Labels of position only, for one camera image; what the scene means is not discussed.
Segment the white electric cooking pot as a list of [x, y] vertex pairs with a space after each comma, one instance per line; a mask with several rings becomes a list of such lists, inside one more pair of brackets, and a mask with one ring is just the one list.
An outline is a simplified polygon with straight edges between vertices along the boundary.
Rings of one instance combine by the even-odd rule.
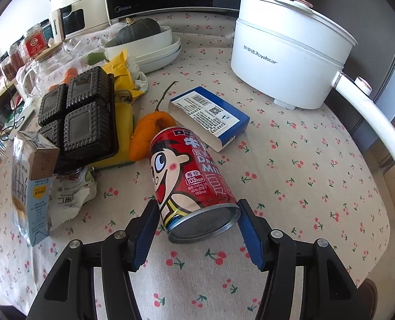
[[395, 128], [370, 98], [372, 88], [343, 72], [356, 39], [304, 0], [240, 0], [231, 69], [288, 109], [321, 107], [331, 90], [366, 120], [395, 161]]

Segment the yellow snack bag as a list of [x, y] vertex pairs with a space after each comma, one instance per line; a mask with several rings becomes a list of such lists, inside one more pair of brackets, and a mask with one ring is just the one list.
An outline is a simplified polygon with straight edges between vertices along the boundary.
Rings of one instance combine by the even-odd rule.
[[117, 103], [133, 103], [148, 90], [148, 79], [140, 70], [134, 56], [126, 49], [103, 66], [113, 76], [114, 96]]

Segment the red milk drink can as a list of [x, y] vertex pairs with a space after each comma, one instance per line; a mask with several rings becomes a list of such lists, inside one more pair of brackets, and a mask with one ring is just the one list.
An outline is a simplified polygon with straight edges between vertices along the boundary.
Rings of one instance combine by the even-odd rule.
[[174, 126], [151, 142], [151, 176], [169, 240], [189, 244], [219, 235], [241, 215], [236, 199], [204, 143]]

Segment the upper white plate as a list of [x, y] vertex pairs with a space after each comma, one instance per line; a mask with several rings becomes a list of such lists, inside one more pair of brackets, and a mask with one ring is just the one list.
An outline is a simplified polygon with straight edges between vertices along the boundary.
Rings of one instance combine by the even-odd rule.
[[153, 61], [163, 59], [164, 57], [171, 56], [176, 51], [178, 51], [180, 46], [181, 46], [181, 38], [173, 35], [172, 36], [172, 44], [170, 46], [162, 48], [158, 51], [151, 52], [149, 54], [138, 56], [136, 58], [136, 62], [140, 66], [141, 64], [147, 64], [147, 63], [150, 63]]

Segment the orange peel piece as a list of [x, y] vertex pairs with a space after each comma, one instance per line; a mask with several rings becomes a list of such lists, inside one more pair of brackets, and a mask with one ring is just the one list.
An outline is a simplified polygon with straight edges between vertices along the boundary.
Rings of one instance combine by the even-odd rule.
[[163, 102], [166, 94], [177, 83], [174, 80], [164, 91], [154, 112], [145, 115], [141, 118], [135, 127], [135, 130], [130, 138], [130, 145], [128, 150], [128, 159], [131, 162], [137, 162], [151, 155], [151, 142], [154, 137], [162, 130], [176, 126], [174, 118], [166, 111], [161, 111], [160, 105]]

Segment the black plastic tray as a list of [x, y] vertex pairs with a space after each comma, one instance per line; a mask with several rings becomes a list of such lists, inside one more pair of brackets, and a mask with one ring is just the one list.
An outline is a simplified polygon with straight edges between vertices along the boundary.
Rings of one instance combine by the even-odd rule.
[[54, 172], [68, 173], [119, 151], [114, 76], [95, 66], [41, 100], [38, 132], [59, 148]]

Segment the blue milk carton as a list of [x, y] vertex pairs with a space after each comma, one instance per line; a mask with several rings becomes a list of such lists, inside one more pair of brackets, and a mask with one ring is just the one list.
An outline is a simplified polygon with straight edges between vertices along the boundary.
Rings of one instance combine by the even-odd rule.
[[49, 235], [48, 203], [59, 148], [37, 131], [13, 139], [13, 222], [31, 246]]

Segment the blue white cardboard box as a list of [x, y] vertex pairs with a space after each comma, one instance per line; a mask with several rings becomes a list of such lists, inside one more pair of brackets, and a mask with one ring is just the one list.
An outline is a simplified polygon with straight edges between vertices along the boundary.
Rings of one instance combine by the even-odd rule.
[[250, 117], [199, 86], [169, 101], [169, 114], [217, 153], [243, 134]]

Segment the dark green pumpkin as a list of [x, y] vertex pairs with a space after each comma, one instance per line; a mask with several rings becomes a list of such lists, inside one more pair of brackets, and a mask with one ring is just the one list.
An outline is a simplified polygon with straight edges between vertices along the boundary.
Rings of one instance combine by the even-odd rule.
[[116, 34], [116, 44], [121, 45], [159, 34], [161, 26], [151, 18], [125, 19], [125, 26]]

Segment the yellow green sponge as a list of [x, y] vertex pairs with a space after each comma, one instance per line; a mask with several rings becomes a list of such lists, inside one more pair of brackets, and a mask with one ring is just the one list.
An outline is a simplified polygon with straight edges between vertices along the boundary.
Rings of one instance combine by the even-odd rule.
[[109, 168], [118, 165], [131, 163], [128, 158], [130, 140], [134, 130], [134, 115], [132, 105], [129, 103], [116, 103], [116, 131], [119, 143], [119, 150], [111, 158], [90, 164], [90, 167], [96, 169]]

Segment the cherry print tablecloth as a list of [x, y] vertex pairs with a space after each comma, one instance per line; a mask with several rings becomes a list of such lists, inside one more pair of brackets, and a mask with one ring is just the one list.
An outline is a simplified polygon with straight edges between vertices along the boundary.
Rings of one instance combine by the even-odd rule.
[[[166, 111], [171, 99], [203, 87], [249, 117], [244, 132], [222, 151], [206, 153], [191, 172], [217, 194], [246, 199], [251, 210], [298, 241], [329, 241], [356, 285], [387, 249], [390, 223], [367, 163], [342, 122], [327, 107], [287, 110], [231, 71], [235, 19], [172, 12], [155, 20], [182, 43], [179, 56], [148, 76], [135, 118]], [[67, 244], [101, 241], [139, 216], [156, 192], [149, 160], [99, 170], [96, 196], [41, 243], [30, 246], [13, 222], [12, 153], [0, 165], [0, 294], [28, 312]], [[249, 257], [236, 225], [192, 244], [170, 242], [159, 225], [143, 266], [131, 276], [144, 319], [253, 319], [266, 276]]]

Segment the cream kitchen appliance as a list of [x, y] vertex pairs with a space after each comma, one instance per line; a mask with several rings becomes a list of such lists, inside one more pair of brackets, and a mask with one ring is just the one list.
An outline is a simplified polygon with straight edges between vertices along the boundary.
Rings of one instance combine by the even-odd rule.
[[49, 21], [59, 43], [78, 35], [108, 27], [106, 0], [50, 0]]

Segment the white pecan snack wrapper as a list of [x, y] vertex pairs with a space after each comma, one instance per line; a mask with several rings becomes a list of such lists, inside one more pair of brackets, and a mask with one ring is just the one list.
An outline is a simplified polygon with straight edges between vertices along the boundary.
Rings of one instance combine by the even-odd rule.
[[94, 168], [84, 167], [52, 179], [49, 195], [49, 231], [72, 220], [97, 193]]

